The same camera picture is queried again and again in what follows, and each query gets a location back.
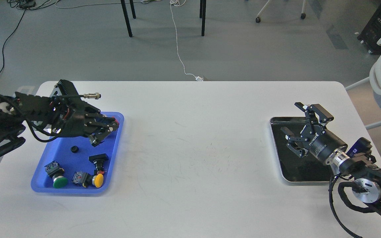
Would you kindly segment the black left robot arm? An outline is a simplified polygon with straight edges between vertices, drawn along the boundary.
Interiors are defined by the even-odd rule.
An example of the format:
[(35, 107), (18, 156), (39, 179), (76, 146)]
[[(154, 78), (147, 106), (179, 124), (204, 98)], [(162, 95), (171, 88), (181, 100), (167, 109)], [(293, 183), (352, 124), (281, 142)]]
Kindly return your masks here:
[(100, 98), (99, 93), (80, 95), (68, 80), (59, 80), (48, 97), (0, 94), (0, 158), (25, 143), (20, 136), (26, 129), (24, 122), (40, 142), (85, 137), (98, 146), (119, 128), (117, 119), (84, 101)]

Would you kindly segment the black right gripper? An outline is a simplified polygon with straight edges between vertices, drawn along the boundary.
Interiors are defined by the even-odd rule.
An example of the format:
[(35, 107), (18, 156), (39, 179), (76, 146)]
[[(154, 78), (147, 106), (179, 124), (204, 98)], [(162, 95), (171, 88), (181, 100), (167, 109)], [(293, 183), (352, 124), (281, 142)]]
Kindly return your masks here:
[(336, 149), (345, 151), (348, 145), (331, 131), (326, 130), (326, 125), (334, 120), (334, 116), (320, 104), (303, 104), (295, 102), (298, 109), (305, 113), (305, 126), (298, 135), (288, 127), (281, 127), (285, 134), (287, 147), (299, 158), (305, 157), (310, 152), (323, 165)]

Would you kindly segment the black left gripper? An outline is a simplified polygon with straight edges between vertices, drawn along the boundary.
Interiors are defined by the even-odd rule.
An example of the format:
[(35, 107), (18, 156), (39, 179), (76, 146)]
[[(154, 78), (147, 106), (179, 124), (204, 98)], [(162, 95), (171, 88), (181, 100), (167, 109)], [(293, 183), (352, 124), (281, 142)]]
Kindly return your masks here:
[(89, 103), (85, 103), (85, 111), (69, 110), (56, 116), (53, 131), (60, 133), (59, 137), (88, 137), (93, 147), (98, 146), (111, 133), (118, 130), (118, 124), (110, 124), (110, 117)]

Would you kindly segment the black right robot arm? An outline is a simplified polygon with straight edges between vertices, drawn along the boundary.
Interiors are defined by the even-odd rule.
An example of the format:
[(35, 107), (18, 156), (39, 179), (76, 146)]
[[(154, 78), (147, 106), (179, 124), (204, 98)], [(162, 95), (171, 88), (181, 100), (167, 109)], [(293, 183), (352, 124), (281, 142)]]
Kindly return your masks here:
[(358, 235), (349, 230), (339, 219), (334, 208), (333, 188), (338, 179), (343, 179), (337, 191), (340, 199), (351, 210), (367, 214), (377, 213), (381, 216), (381, 168), (376, 165), (372, 155), (372, 145), (364, 137), (346, 152), (348, 145), (327, 129), (327, 124), (334, 117), (320, 104), (303, 104), (295, 106), (305, 114), (305, 125), (299, 134), (282, 127), (289, 148), (299, 158), (313, 155), (324, 166), (331, 166), (333, 176), (329, 182), (329, 204), (333, 216), (350, 236)]

